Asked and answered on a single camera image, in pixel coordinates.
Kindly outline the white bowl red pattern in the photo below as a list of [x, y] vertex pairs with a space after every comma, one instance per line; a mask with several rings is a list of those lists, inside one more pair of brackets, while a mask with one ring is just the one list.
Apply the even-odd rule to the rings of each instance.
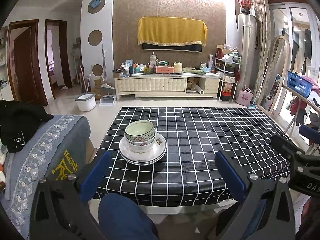
[[135, 146], [145, 146], [150, 144], [153, 140], [155, 140], [156, 137], [156, 130], [153, 129], [151, 132], [149, 132], [148, 134], [145, 135], [141, 135], [141, 136], [135, 136], [133, 138], [133, 140], [128, 139], [127, 137], [125, 137], [126, 141], [131, 144], [131, 145], [135, 145]]

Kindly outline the green floral bowl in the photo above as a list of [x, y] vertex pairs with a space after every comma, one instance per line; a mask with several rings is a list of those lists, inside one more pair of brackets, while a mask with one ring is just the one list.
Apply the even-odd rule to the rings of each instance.
[[154, 124], [149, 120], [134, 121], [125, 128], [125, 137], [132, 142], [145, 142], [154, 136]]

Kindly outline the floral white plate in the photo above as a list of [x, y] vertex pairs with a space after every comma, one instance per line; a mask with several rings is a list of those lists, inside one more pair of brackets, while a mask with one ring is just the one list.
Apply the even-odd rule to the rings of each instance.
[[138, 163], [147, 163], [153, 161], [165, 153], [167, 142], [158, 132], [155, 135], [154, 142], [145, 146], [130, 145], [125, 137], [119, 143], [119, 152], [130, 161]]

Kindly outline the plain white plate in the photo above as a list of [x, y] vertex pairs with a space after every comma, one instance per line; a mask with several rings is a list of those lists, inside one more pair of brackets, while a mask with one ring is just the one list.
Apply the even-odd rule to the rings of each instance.
[[157, 157], [156, 159], [153, 159], [153, 160], [150, 160], [150, 161], [133, 161], [133, 160], [130, 160], [126, 157], [123, 156], [123, 158], [128, 162], [128, 163], [131, 163], [133, 165], [137, 165], [137, 166], [147, 166], [147, 165], [151, 165], [151, 164], [154, 164], [156, 163], [157, 161], [159, 161], [160, 159], [162, 159], [165, 155], [165, 152], [163, 152], [159, 157]]

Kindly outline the plain white bowl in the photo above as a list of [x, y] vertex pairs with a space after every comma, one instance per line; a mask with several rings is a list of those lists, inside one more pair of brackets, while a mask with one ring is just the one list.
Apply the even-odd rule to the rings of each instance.
[[131, 141], [126, 141], [129, 145], [129, 148], [136, 153], [144, 153], [151, 150], [153, 147], [155, 140], [150, 142], [135, 142], [134, 144]]

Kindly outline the pink petal white plate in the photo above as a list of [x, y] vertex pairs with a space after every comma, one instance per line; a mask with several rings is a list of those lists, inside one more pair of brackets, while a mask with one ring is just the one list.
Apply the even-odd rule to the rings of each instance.
[[152, 148], [144, 153], [133, 152], [129, 147], [124, 145], [119, 146], [119, 152], [121, 156], [130, 163], [137, 165], [149, 165], [153, 164], [163, 157], [165, 154], [166, 146], [164, 144], [154, 144]]

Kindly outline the blue plastic basket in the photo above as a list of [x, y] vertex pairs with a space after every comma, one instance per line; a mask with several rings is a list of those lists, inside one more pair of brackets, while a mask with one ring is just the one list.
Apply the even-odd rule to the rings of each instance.
[[307, 98], [310, 95], [312, 83], [291, 71], [287, 71], [286, 84], [287, 87], [294, 90], [304, 98]]

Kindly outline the blue trouser knee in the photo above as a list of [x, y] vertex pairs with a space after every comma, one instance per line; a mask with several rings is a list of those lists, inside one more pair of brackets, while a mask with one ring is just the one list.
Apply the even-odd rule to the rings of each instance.
[[158, 239], [153, 221], [131, 199], [105, 195], [99, 204], [99, 227], [107, 239]]

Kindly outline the grey embroidered chair cover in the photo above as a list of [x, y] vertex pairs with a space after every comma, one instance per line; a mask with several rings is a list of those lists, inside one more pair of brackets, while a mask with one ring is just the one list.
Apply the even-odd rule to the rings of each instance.
[[17, 232], [29, 238], [34, 194], [42, 177], [63, 180], [88, 162], [86, 145], [91, 129], [81, 115], [56, 115], [42, 124], [20, 152], [7, 153], [5, 190], [1, 205]]

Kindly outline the pink shopping bag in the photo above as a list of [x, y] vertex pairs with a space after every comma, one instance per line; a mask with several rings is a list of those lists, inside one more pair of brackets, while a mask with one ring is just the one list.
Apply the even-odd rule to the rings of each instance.
[[245, 86], [244, 89], [239, 90], [238, 96], [236, 98], [236, 103], [242, 106], [249, 106], [251, 100], [253, 98], [253, 94], [249, 88]]

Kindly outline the black garment on chair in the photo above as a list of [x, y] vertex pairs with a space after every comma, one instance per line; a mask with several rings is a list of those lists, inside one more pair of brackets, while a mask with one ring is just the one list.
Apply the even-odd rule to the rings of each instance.
[[1, 142], [9, 153], [22, 150], [42, 123], [52, 120], [40, 105], [1, 100]]

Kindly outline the patterned beige curtain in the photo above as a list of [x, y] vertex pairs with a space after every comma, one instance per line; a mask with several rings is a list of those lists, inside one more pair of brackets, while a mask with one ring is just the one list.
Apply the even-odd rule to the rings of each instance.
[[258, 74], [254, 87], [254, 103], [261, 103], [261, 91], [271, 47], [271, 17], [268, 0], [252, 0], [258, 32]]

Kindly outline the white metal shelf rack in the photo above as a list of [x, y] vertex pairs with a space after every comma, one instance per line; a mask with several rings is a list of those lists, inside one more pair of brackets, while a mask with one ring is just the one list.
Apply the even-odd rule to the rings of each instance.
[[238, 48], [216, 46], [214, 72], [220, 76], [219, 100], [234, 100], [237, 83], [240, 80], [241, 57]]

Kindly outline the silver standing air conditioner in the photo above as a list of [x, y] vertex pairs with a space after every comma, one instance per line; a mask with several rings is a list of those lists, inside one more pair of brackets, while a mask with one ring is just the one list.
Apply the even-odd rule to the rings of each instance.
[[257, 45], [257, 24], [254, 16], [250, 14], [238, 15], [239, 45], [238, 52], [241, 57], [239, 67], [240, 80], [236, 87], [236, 95], [245, 86], [254, 88], [257, 78], [257, 66], [255, 65], [255, 52]]

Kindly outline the white grey bucket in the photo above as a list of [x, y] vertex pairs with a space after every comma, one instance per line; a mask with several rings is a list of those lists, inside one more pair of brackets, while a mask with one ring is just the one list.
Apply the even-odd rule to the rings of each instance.
[[75, 99], [75, 102], [80, 111], [89, 112], [96, 106], [95, 93], [83, 93]]

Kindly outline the black white checked tablecloth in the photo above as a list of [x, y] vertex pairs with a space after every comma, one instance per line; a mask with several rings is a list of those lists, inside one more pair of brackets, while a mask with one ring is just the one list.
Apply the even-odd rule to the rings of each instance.
[[[164, 157], [148, 166], [128, 163], [119, 152], [125, 127], [149, 120], [164, 137]], [[217, 151], [225, 151], [247, 173], [263, 179], [287, 177], [289, 163], [271, 147], [282, 129], [257, 108], [123, 107], [116, 115], [98, 153], [110, 152], [95, 198], [124, 195], [136, 204], [175, 207], [215, 204], [230, 198], [215, 167]]]

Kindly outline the white paper roll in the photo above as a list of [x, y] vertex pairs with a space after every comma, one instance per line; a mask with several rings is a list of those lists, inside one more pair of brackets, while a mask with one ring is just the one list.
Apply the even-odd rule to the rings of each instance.
[[204, 90], [203, 90], [200, 86], [196, 85], [196, 86], [194, 87], [194, 89], [195, 89], [200, 95], [203, 95], [203, 94], [204, 94]]

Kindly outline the grey dustpan and broom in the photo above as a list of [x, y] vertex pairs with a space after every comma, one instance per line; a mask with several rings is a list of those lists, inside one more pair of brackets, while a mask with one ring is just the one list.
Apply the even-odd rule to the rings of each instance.
[[[101, 85], [101, 88], [104, 90], [114, 90], [114, 87], [112, 87], [111, 85], [107, 84], [107, 69], [106, 69], [106, 60], [105, 60], [105, 50], [104, 50], [104, 43], [101, 43], [101, 48], [102, 48], [102, 58], [103, 58], [103, 74], [104, 74], [104, 83]], [[99, 102], [99, 106], [103, 107], [103, 106], [111, 106], [114, 105], [116, 101], [116, 96], [115, 95], [111, 95], [110, 93], [108, 93], [107, 95], [103, 95], [100, 98], [100, 102]]]

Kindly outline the red artificial flowers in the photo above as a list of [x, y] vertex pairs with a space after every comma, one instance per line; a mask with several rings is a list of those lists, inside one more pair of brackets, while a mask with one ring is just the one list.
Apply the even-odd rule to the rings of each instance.
[[238, 4], [243, 14], [250, 14], [250, 10], [253, 7], [252, 0], [238, 0]]

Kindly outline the cream plastic jug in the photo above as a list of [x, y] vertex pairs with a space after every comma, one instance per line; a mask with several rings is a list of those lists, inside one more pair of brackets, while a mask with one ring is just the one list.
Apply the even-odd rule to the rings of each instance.
[[181, 62], [174, 62], [174, 73], [182, 73], [182, 63]]

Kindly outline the cream TV cabinet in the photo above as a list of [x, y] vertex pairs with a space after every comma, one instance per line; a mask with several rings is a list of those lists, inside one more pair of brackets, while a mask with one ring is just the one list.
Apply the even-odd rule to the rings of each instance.
[[[196, 97], [217, 98], [220, 77], [216, 74], [132, 74], [114, 79], [116, 97]], [[194, 87], [204, 90], [200, 95]]]

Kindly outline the pink storage box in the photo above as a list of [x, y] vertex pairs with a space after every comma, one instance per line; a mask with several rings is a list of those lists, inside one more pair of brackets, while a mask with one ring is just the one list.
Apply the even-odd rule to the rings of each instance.
[[172, 74], [174, 73], [173, 66], [157, 66], [156, 67], [157, 74]]

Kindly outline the yellow cloth on TV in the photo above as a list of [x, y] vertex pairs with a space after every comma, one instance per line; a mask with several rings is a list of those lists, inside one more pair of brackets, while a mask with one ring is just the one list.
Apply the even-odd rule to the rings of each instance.
[[181, 17], [143, 17], [138, 21], [137, 43], [165, 47], [206, 46], [208, 28], [201, 20]]

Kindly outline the wooden arched frame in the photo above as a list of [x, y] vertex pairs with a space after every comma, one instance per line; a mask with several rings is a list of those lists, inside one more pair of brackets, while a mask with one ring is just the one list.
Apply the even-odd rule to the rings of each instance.
[[272, 42], [263, 76], [257, 106], [265, 114], [271, 116], [281, 85], [290, 66], [290, 43], [287, 37], [277, 36]]

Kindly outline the black wall television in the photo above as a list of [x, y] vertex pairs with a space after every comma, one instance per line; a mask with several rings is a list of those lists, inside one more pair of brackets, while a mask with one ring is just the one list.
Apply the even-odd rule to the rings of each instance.
[[185, 46], [160, 46], [154, 44], [143, 43], [141, 45], [142, 50], [154, 50], [154, 51], [185, 51], [191, 53], [201, 53], [203, 46], [201, 44], [191, 44]]

